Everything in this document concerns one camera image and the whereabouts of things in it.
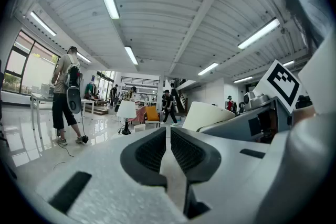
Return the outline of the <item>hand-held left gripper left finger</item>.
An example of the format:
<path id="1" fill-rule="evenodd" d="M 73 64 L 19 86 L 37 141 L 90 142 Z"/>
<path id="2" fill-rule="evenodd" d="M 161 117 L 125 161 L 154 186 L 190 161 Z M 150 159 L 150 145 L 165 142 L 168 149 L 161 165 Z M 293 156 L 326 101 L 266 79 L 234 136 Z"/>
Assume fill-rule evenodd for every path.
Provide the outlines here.
<path id="1" fill-rule="evenodd" d="M 36 188 L 61 222 L 184 223 L 160 174 L 166 129 L 89 146 Z"/>

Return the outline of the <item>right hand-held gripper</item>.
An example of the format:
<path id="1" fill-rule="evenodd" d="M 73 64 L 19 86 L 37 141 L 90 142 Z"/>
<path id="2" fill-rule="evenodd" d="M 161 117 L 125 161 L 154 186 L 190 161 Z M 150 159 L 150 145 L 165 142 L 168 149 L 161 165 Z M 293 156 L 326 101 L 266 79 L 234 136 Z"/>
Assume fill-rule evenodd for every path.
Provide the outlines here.
<path id="1" fill-rule="evenodd" d="M 231 140 L 270 143 L 277 133 L 290 129 L 301 89 L 299 80 L 275 60 L 255 88 L 244 95 L 246 112 L 197 131 Z"/>

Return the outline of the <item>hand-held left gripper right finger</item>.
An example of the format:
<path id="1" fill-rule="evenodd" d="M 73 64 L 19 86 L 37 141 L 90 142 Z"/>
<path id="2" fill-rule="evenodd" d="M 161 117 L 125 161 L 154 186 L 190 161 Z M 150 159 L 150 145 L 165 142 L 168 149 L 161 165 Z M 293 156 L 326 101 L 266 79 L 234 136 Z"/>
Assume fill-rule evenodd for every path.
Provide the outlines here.
<path id="1" fill-rule="evenodd" d="M 285 132 L 263 144 L 171 128 L 171 150 L 186 177 L 183 214 L 191 223 L 256 223 L 285 143 Z"/>

